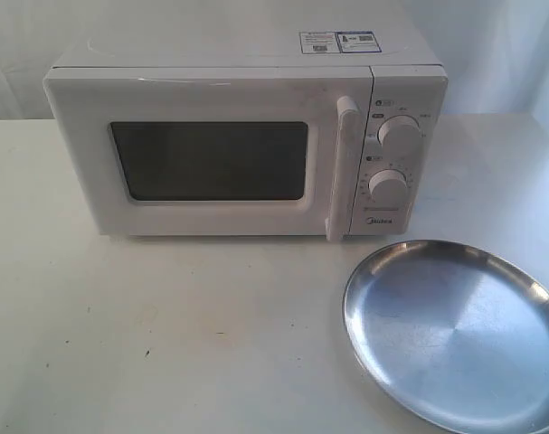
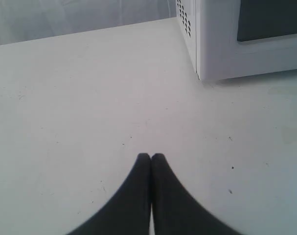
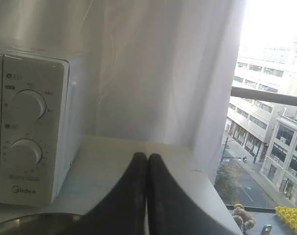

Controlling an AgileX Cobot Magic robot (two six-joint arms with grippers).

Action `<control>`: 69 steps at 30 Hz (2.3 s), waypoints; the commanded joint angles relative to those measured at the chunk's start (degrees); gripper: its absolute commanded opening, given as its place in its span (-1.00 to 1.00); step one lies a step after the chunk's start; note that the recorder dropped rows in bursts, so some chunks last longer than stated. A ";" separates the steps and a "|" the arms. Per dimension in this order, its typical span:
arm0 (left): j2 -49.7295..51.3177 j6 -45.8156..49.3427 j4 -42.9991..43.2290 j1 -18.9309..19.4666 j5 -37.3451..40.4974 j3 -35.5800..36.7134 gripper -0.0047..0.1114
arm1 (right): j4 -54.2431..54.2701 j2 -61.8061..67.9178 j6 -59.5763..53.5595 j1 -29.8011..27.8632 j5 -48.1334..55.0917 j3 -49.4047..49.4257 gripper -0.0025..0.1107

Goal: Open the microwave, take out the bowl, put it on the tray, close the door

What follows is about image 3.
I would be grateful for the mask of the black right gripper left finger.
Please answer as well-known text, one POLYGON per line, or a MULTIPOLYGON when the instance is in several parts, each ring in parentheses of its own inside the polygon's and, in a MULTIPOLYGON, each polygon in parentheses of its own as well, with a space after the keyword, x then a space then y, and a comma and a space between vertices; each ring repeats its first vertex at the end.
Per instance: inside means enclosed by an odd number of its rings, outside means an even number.
POLYGON ((143 235, 147 157, 136 152, 106 197, 72 228, 73 235, 143 235))

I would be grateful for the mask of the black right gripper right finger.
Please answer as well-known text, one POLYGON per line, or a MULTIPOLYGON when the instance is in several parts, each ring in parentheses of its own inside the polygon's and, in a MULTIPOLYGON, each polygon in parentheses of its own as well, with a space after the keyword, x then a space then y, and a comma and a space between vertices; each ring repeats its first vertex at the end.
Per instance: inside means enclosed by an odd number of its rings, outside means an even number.
POLYGON ((147 207, 151 235, 241 234, 205 175, 179 184, 156 153, 148 160, 147 207))

